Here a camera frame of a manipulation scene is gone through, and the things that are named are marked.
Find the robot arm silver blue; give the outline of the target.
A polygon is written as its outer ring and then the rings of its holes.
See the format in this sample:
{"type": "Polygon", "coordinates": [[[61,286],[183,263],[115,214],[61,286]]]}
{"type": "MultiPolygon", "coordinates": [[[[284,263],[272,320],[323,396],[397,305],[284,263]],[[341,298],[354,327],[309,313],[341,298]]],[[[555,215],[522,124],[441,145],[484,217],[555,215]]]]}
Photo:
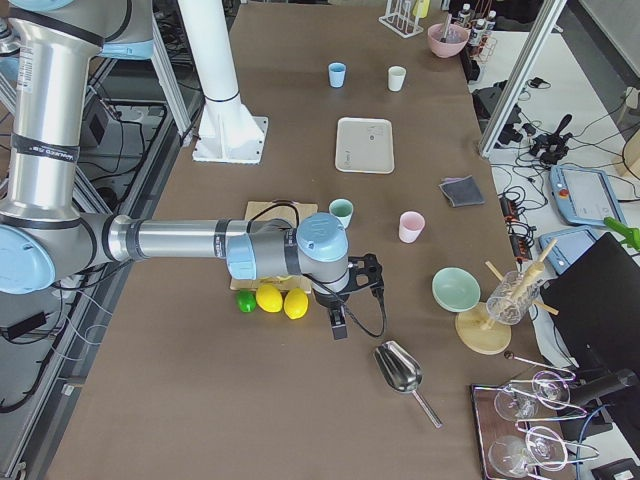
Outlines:
{"type": "Polygon", "coordinates": [[[149,1],[15,1],[17,94],[8,190],[1,202],[1,289],[27,294],[91,267],[154,257],[211,257],[238,280],[309,279],[335,339],[353,319],[349,296],[382,299],[376,257],[348,252],[345,227],[327,214],[293,221],[148,220],[130,215],[130,198],[92,212],[74,204],[90,61],[149,60],[182,135],[193,118],[149,1]]]}

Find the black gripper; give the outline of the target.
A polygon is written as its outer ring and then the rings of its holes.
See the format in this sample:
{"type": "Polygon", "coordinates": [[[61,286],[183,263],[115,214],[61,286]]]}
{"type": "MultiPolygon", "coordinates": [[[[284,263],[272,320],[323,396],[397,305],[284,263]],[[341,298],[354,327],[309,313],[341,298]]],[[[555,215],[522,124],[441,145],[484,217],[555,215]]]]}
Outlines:
{"type": "Polygon", "coordinates": [[[379,301],[384,301],[384,280],[382,265],[375,254],[364,256],[349,256],[347,262],[347,282],[339,289],[330,286],[328,282],[313,280],[313,292],[316,301],[328,309],[331,331],[335,340],[348,337],[344,310],[338,307],[346,302],[349,295],[369,288],[372,295],[379,301]]]}

